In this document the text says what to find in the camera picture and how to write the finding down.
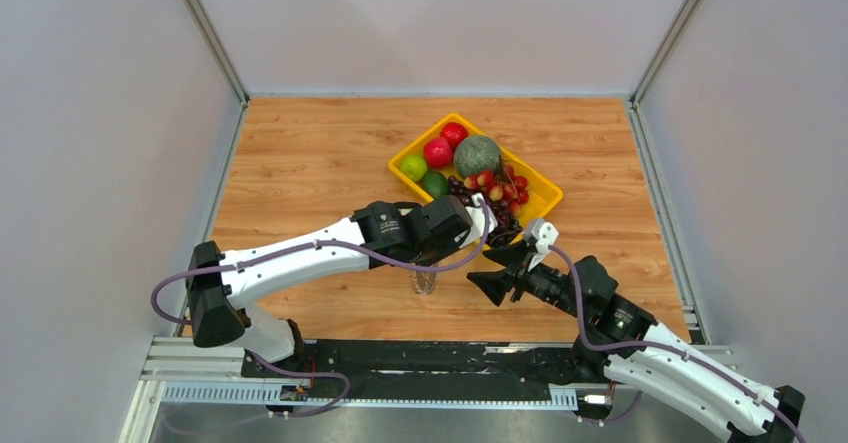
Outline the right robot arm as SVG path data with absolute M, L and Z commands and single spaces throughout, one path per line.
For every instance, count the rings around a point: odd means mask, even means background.
M 740 375 L 672 332 L 617 292 L 594 256 L 562 272 L 533 265 L 536 250 L 516 243 L 485 252 L 494 272 L 470 272 L 495 305 L 533 296 L 573 316 L 579 328 L 571 366 L 584 380 L 623 383 L 678 410 L 725 442 L 802 442 L 804 395 Z

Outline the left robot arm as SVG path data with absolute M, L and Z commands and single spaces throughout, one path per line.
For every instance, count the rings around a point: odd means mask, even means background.
M 246 250 L 195 246 L 185 286 L 193 344 L 241 347 L 280 376 L 297 375 L 306 351 L 294 323 L 258 306 L 262 298 L 322 277 L 384 265 L 440 271 L 440 261 L 473 245 L 479 254 L 496 218 L 481 197 L 447 195 L 420 205 L 377 201 L 321 230 Z

